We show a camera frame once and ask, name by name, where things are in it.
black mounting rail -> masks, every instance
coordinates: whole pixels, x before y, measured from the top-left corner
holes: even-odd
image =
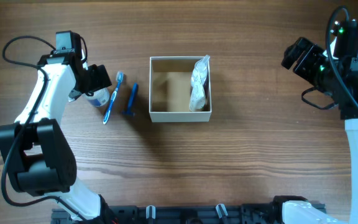
[[[325,204],[312,204],[314,208],[326,213]],[[280,224],[269,221],[269,211],[272,203],[242,204],[240,206],[226,206],[227,224]],[[157,207],[155,219],[146,219],[146,208],[136,206],[110,206],[119,219],[119,224],[225,224],[219,218],[214,206],[202,207]],[[62,209],[52,210],[51,224],[72,224],[70,215]]]

wooden table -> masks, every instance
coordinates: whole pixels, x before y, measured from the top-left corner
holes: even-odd
[[[344,1],[358,19],[358,1]],[[0,125],[23,110],[36,71],[3,61],[18,35],[55,43],[57,31],[86,40],[89,63],[114,79],[127,74],[114,113],[84,98],[66,106],[62,130],[76,156],[78,177],[110,205],[238,205],[275,195],[326,203],[347,220],[351,165],[338,110],[318,111],[300,94],[310,85],[280,63],[299,36],[323,45],[338,1],[139,1],[0,4]],[[12,44],[8,57],[36,63],[50,49],[33,40]],[[211,56],[213,112],[208,123],[151,123],[149,57]],[[134,118],[120,114],[134,82]],[[320,95],[311,100],[327,103]],[[0,155],[0,176],[2,170]],[[30,200],[10,189],[15,200]],[[9,206],[0,223],[48,223],[53,202]]]

blue toothbrush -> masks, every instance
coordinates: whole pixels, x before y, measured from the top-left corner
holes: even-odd
[[[124,72],[122,72],[122,71],[117,72],[116,81],[117,81],[117,86],[116,86],[116,89],[111,94],[110,105],[106,111],[106,114],[104,114],[103,124],[107,124],[107,122],[109,121],[110,111],[111,111],[112,105],[114,103],[114,100],[116,100],[119,86],[121,85],[122,81],[124,81]]]

open box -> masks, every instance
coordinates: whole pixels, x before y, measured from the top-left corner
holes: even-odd
[[[152,122],[207,122],[212,113],[208,62],[206,104],[191,112],[191,74],[203,57],[150,57],[149,113]]]

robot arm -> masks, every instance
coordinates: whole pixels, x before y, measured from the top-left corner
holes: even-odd
[[[42,95],[36,114],[26,130],[22,142],[13,151],[7,173],[16,192],[36,196],[56,196],[58,203],[73,221],[87,223],[118,223],[102,196],[90,191],[76,177],[75,157],[59,127],[63,111],[69,101],[81,94],[110,86],[111,81],[103,65],[87,66],[81,60],[81,37],[71,31],[58,32],[57,49],[43,55],[38,66],[48,75],[47,87]],[[44,75],[38,79],[23,112],[14,124],[0,127],[0,150],[4,161],[18,130],[29,113],[44,85]],[[41,146],[42,154],[27,156],[24,151],[34,144]]]
[[[337,36],[331,44],[335,46],[333,50],[333,55],[337,59],[335,66],[337,66],[343,82],[358,104],[358,23],[355,20],[335,22],[331,33]],[[331,109],[339,105],[341,119],[345,120],[352,167],[352,207],[349,223],[356,224],[358,223],[358,111],[340,87],[329,66],[326,52],[323,52],[322,48],[300,37],[286,50],[282,65],[290,69],[295,61],[297,61],[297,64],[293,72],[313,85],[313,88],[302,93],[302,100],[321,110]],[[303,96],[310,90],[318,90],[331,96],[334,103],[328,106],[317,106],[309,102]],[[303,201],[282,203],[282,221],[285,224],[344,223],[327,216]]]

